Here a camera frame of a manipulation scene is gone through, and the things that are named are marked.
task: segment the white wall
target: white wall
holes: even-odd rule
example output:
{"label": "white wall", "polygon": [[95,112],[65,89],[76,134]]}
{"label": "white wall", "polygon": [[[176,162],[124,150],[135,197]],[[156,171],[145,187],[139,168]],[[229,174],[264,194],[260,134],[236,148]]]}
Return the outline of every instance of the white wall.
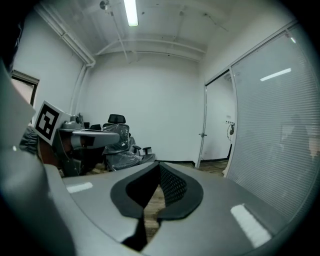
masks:
{"label": "white wall", "polygon": [[91,70],[78,110],[90,124],[107,123],[110,114],[124,115],[137,145],[152,147],[158,160],[196,162],[202,96],[196,62],[139,54],[137,62],[127,64],[123,53],[113,53]]}
{"label": "white wall", "polygon": [[230,20],[219,29],[209,43],[200,66],[204,80],[209,81],[233,61],[294,20],[278,1],[239,0]]}
{"label": "white wall", "polygon": [[227,137],[229,122],[235,122],[236,101],[232,82],[221,76],[207,86],[206,126],[203,150],[203,160],[227,158],[230,141]]}
{"label": "white wall", "polygon": [[13,68],[40,80],[33,106],[37,112],[43,101],[69,111],[83,64],[35,11],[27,16]]}

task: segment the baseboard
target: baseboard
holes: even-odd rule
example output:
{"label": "baseboard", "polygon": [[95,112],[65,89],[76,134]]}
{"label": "baseboard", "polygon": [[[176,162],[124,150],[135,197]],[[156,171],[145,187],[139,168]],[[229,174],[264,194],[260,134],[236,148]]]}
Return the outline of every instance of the baseboard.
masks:
{"label": "baseboard", "polygon": [[228,160],[228,158],[209,159],[209,160],[201,160],[201,163],[219,162],[219,161],[226,161],[226,160]]}
{"label": "baseboard", "polygon": [[196,166],[196,163],[194,161],[166,161],[166,160],[155,160],[156,162],[167,162],[171,164],[192,164],[193,166]]}

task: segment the wooden floor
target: wooden floor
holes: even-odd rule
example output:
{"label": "wooden floor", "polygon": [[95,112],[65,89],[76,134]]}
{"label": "wooden floor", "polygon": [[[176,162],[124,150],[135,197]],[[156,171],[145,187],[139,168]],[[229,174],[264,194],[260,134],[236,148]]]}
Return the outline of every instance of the wooden floor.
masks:
{"label": "wooden floor", "polygon": [[[224,175],[222,174],[222,171],[227,167],[227,164],[227,160],[217,162],[203,162],[200,164],[198,170],[223,177]],[[194,168],[191,163],[182,163],[180,165]],[[165,207],[166,205],[164,193],[162,192],[160,186],[158,186],[148,205],[144,209],[144,226],[148,243],[151,241],[151,239],[159,229],[159,224],[157,222],[158,212]]]}

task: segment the fluorescent light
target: fluorescent light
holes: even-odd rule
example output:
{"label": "fluorescent light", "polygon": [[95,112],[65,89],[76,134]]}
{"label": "fluorescent light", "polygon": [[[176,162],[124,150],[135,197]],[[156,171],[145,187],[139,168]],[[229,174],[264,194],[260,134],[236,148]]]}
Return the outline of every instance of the fluorescent light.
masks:
{"label": "fluorescent light", "polygon": [[136,0],[124,0],[124,7],[129,26],[138,26]]}
{"label": "fluorescent light", "polygon": [[287,68],[287,69],[282,70],[282,71],[280,71],[280,72],[277,72],[277,73],[268,75],[268,76],[266,76],[266,77],[264,77],[264,78],[261,78],[260,81],[263,82],[263,81],[268,80],[268,79],[270,79],[270,78],[274,78],[274,77],[277,77],[277,76],[280,76],[280,75],[283,75],[283,74],[289,73],[289,72],[291,72],[291,68]]}

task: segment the white ceiling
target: white ceiling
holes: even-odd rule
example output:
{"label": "white ceiling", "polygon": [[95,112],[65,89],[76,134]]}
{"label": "white ceiling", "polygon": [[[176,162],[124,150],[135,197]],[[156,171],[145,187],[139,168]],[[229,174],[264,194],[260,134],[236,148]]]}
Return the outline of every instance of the white ceiling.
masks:
{"label": "white ceiling", "polygon": [[100,9],[101,0],[46,2],[93,55],[123,51],[117,26],[127,52],[171,54],[199,61],[215,31],[224,30],[236,1],[136,0],[137,27],[128,25],[124,0],[109,0],[107,11]]}

